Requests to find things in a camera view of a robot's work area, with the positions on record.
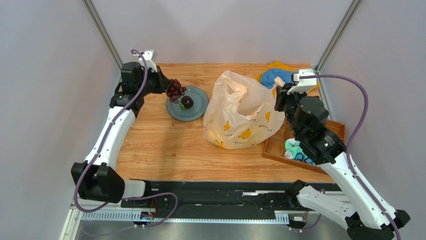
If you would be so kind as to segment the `dark purple grapes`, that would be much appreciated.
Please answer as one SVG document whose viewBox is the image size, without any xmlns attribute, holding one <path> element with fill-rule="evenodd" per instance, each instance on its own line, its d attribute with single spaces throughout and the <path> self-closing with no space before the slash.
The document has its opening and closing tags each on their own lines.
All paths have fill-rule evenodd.
<svg viewBox="0 0 426 240">
<path fill-rule="evenodd" d="M 166 90 L 166 95 L 171 103 L 178 104 L 179 99 L 185 95 L 187 88 L 177 80 L 171 80 L 170 86 Z"/>
</svg>

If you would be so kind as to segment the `translucent plastic bag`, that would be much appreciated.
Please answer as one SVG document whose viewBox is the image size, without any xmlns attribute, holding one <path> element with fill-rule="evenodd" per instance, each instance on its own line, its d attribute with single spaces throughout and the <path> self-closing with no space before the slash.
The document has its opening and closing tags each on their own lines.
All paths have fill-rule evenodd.
<svg viewBox="0 0 426 240">
<path fill-rule="evenodd" d="M 204 138 L 227 149 L 254 147 L 283 125 L 284 112 L 275 110 L 278 93 L 255 79 L 223 72 L 216 80 L 203 116 Z"/>
</svg>

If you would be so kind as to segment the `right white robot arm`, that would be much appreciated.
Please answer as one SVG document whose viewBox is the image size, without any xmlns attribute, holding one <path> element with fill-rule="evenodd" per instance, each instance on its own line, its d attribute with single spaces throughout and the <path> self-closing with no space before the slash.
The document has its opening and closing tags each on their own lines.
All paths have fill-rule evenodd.
<svg viewBox="0 0 426 240">
<path fill-rule="evenodd" d="M 284 112 L 302 151 L 325 171 L 348 198 L 338 201 L 297 180 L 286 189 L 289 204 L 308 208 L 334 221 L 353 240 L 391 240 L 397 237 L 410 216 L 389 205 L 348 161 L 347 147 L 326 127 L 328 110 L 318 97 L 276 88 L 275 110 Z"/>
</svg>

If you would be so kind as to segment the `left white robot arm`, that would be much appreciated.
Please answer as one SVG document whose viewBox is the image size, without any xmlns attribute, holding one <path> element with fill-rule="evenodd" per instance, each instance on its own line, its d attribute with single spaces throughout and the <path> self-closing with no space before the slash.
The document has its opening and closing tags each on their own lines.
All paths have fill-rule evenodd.
<svg viewBox="0 0 426 240">
<path fill-rule="evenodd" d="M 162 94 L 171 85 L 159 66 L 148 60 L 124 63 L 110 99 L 108 116 L 102 132 L 84 162 L 71 168 L 75 183 L 74 200 L 118 203 L 122 199 L 142 197 L 144 180 L 124 180 L 116 171 L 119 151 L 148 94 Z"/>
</svg>

